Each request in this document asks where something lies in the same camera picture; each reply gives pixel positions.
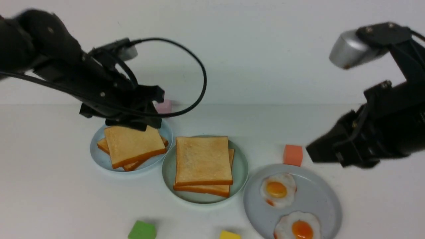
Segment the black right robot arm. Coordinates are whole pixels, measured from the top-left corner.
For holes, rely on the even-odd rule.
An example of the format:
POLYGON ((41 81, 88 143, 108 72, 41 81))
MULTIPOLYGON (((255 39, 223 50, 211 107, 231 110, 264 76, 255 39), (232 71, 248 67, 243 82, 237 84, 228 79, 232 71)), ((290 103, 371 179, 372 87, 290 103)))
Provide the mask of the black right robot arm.
POLYGON ((329 60, 341 69, 390 53, 406 81, 383 81, 364 91, 366 104, 350 111, 334 127, 307 145, 314 163, 373 168, 381 159, 402 159, 424 150, 424 36, 407 26, 385 22, 343 32, 329 60))

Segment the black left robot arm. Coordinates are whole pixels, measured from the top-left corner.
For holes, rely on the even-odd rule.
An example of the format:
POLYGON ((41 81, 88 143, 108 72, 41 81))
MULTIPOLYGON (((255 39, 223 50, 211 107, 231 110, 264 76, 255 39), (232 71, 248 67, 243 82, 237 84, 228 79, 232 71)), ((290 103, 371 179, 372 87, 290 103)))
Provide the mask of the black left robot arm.
POLYGON ((86 53, 58 16, 28 9, 1 18, 1 79, 20 78, 62 91, 81 101, 85 118, 103 118, 145 131, 161 127, 153 105, 164 99, 159 86, 142 86, 125 64, 137 50, 127 38, 86 53))

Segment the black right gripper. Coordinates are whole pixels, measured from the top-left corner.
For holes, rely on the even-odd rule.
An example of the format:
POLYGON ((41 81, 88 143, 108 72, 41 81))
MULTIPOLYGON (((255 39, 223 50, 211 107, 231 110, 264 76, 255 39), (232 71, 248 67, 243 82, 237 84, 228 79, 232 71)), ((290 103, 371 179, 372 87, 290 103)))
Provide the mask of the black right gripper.
POLYGON ((354 130, 332 128, 306 146, 312 162, 370 169, 424 150, 424 82, 385 81, 364 95, 354 130))

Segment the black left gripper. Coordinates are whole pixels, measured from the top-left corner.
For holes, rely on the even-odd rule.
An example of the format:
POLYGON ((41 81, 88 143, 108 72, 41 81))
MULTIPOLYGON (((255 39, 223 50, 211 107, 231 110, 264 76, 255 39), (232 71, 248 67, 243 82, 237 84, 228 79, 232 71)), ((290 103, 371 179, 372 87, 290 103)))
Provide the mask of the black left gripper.
POLYGON ((160 86, 139 85, 133 74, 118 72, 115 65, 102 64, 81 51, 76 59, 48 57, 33 72, 49 86, 72 95, 82 102, 80 114, 86 118, 105 119, 106 126, 121 126, 146 131, 145 121, 156 121, 153 101, 163 103, 165 91, 160 86))

